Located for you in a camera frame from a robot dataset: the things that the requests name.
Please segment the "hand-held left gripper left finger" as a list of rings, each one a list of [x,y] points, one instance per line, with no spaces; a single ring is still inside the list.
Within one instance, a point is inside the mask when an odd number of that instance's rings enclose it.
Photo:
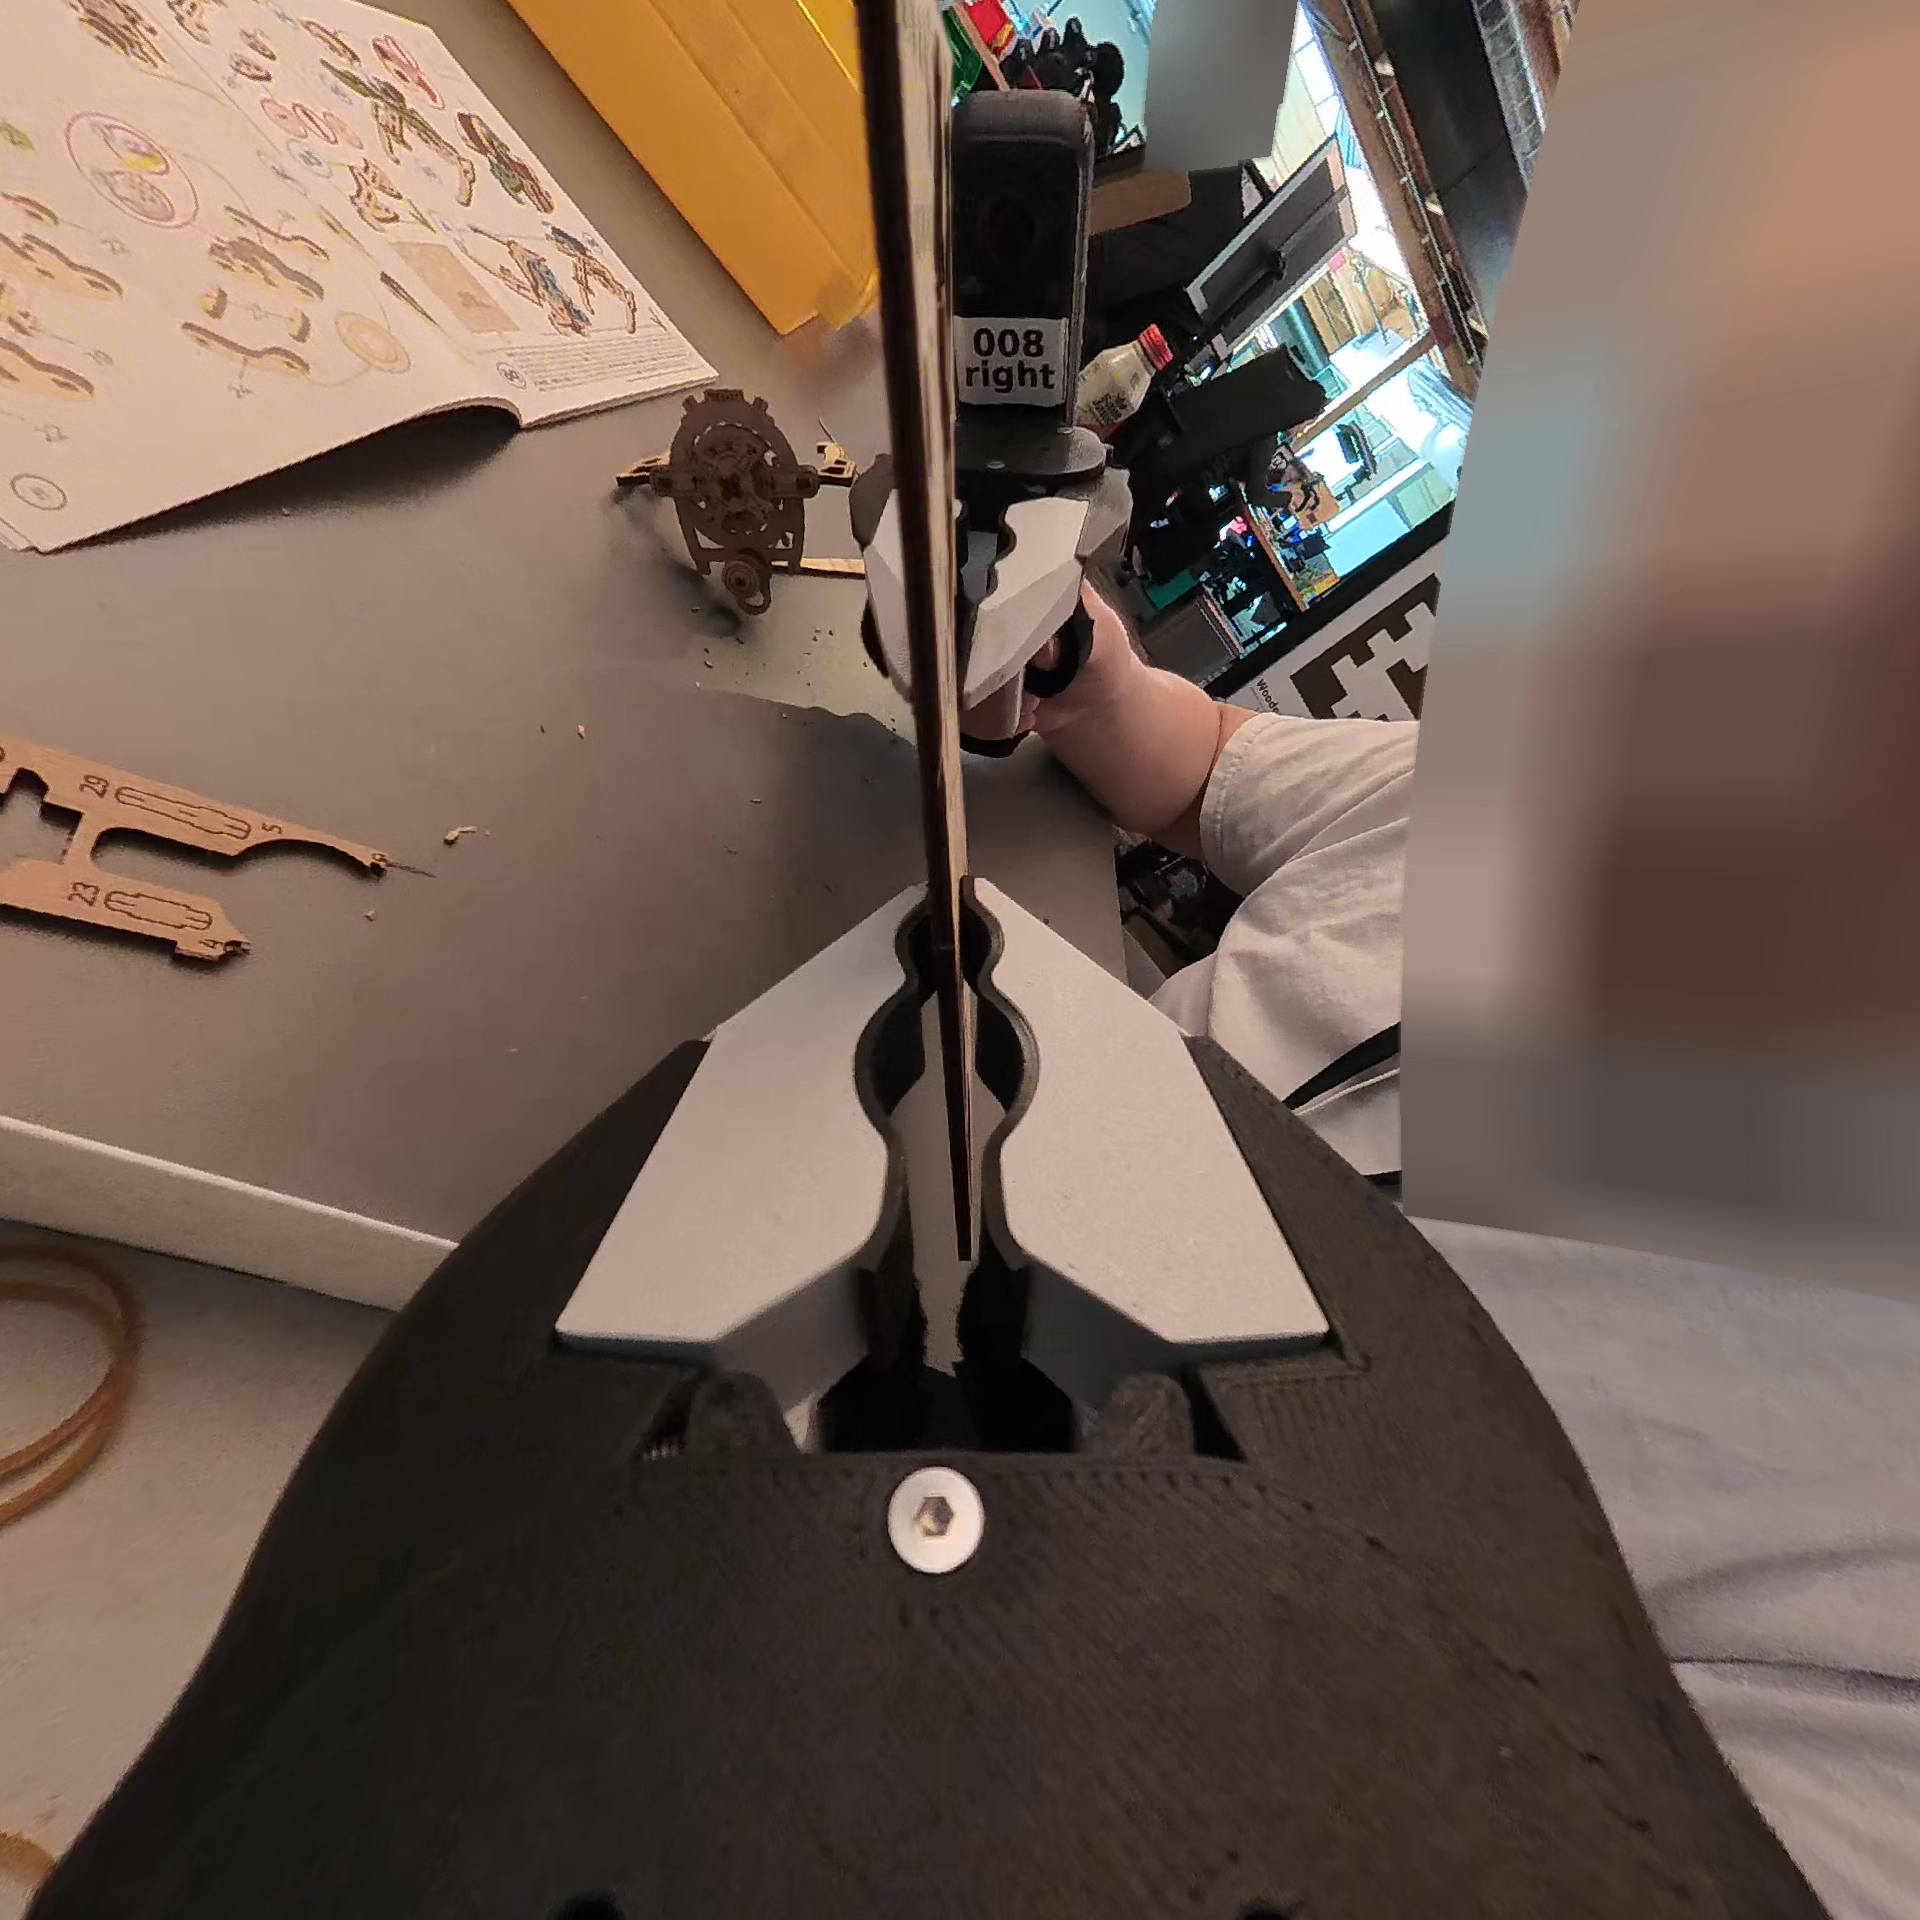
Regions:
[[[897,897],[722,1023],[561,1312],[582,1354],[848,1374],[911,1238],[897,1112],[926,1070]]]

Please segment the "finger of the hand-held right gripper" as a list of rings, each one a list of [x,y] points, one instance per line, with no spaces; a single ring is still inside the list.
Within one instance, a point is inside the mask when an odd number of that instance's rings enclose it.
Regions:
[[[911,703],[915,673],[905,622],[905,562],[889,458],[859,468],[848,489],[848,526],[867,579],[862,644],[879,673]]]
[[[993,585],[974,612],[967,703],[988,703],[1023,676],[1080,609],[1089,507],[1089,498],[1023,498],[1007,511],[1011,544],[998,554]]]

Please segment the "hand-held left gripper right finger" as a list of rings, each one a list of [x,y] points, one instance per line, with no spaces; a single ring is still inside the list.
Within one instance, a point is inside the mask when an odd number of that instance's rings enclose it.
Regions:
[[[980,1230],[1046,1374],[1179,1374],[1329,1339],[1187,1034],[999,886],[972,883],[977,1073],[1001,1119]]]

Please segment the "thin dark wooden part sheet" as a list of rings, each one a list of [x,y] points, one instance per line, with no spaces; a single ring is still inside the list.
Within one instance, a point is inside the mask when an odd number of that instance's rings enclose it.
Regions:
[[[964,1363],[960,1314],[977,1268],[977,993],[969,978],[969,831],[958,736],[958,558],[950,298],[950,41],[936,6],[855,7],[868,140],[881,348],[900,544],[900,615],[915,720],[926,880],[898,952],[903,1006],[883,1019],[889,1146],[920,1296],[921,1359]]]

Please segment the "wooden gear model assembly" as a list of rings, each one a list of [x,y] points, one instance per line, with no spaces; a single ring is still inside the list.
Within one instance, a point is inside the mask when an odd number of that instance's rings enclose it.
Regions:
[[[707,390],[684,401],[672,446],[616,476],[616,491],[675,507],[688,562],[731,609],[758,618],[778,579],[862,580],[862,558],[811,558],[808,507],[850,489],[857,466],[835,439],[800,458],[764,398]]]

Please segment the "person's right forearm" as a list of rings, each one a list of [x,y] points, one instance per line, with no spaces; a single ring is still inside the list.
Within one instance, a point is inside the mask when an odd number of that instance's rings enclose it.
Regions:
[[[1025,720],[1118,831],[1200,857],[1216,764],[1257,715],[1146,663],[1091,580],[1081,606],[1089,659],[1064,692],[1026,695]]]

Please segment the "pale drink bottle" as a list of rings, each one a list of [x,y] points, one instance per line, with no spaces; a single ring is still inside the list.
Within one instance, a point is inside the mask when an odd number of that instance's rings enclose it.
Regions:
[[[1159,324],[1096,355],[1080,372],[1073,398],[1073,425],[1103,442],[1114,439],[1146,406],[1172,360]]]

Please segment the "black office chair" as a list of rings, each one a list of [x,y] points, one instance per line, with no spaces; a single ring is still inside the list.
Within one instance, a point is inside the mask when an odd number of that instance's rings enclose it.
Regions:
[[[1218,481],[1252,448],[1290,436],[1326,408],[1324,384],[1276,350],[1207,379],[1155,384],[1116,433],[1111,452],[1136,496],[1163,498]]]

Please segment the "white box with black pattern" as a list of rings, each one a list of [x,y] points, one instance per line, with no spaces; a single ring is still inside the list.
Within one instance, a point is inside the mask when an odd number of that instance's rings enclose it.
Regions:
[[[1436,567],[1409,570],[1224,703],[1315,720],[1420,723],[1438,585]]]

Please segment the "computer monitor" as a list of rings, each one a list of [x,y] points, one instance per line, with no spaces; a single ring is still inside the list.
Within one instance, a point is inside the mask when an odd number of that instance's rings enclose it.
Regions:
[[[1355,233],[1350,170],[1337,137],[1329,136],[1187,286],[1202,334],[1240,339],[1257,328],[1271,310],[1297,300]]]

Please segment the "person's white shirt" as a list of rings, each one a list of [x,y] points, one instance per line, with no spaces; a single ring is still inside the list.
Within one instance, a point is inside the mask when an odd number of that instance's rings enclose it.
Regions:
[[[1202,859],[1240,906],[1153,1001],[1276,1098],[1401,1019],[1418,744],[1418,724],[1256,714],[1207,782]]]

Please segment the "yellow plastic bin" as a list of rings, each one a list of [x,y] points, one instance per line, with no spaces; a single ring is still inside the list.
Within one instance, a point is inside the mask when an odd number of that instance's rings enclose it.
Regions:
[[[854,2],[513,10],[779,334],[876,307]]]

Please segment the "white cardboard tray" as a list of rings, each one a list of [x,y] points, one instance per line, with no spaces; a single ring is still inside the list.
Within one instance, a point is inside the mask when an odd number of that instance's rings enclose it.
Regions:
[[[15,1119],[6,1241],[107,1257],[146,1311],[118,1442],[6,1527],[6,1915],[20,1915],[176,1706],[299,1455],[448,1241]],[[6,1304],[6,1451],[104,1364],[78,1316]]]

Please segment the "pile of tan rubber bands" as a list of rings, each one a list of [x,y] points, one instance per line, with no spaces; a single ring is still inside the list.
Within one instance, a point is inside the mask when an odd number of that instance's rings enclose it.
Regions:
[[[104,1339],[104,1371],[57,1425],[2,1455],[2,1527],[63,1500],[126,1426],[146,1345],[140,1292],[107,1257],[44,1239],[2,1247],[6,1306],[67,1312]]]

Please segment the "person's light grey trousers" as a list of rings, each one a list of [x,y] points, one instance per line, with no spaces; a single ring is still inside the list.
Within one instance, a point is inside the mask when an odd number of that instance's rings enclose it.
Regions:
[[[1423,1220],[1579,1451],[1658,1639],[1832,1915],[1919,1915],[1911,1304]]]

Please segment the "open instruction booklet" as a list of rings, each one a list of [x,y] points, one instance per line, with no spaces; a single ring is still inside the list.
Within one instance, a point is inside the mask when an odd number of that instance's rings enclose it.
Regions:
[[[470,408],[714,366],[433,30],[2,6],[2,539],[56,554]]]

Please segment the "small wooden offcut frame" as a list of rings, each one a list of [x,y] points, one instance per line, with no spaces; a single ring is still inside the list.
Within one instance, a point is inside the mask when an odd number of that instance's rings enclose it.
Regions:
[[[215,898],[100,866],[97,850],[106,838],[146,838],[219,859],[264,849],[319,849],[368,873],[394,866],[386,852],[289,824],[274,811],[219,802],[100,760],[2,734],[2,791],[10,794],[19,777],[40,782],[41,800],[71,816],[71,832],[59,857],[17,857],[6,866],[2,906],[169,944],[176,959],[193,962],[218,964],[247,953],[249,939]]]

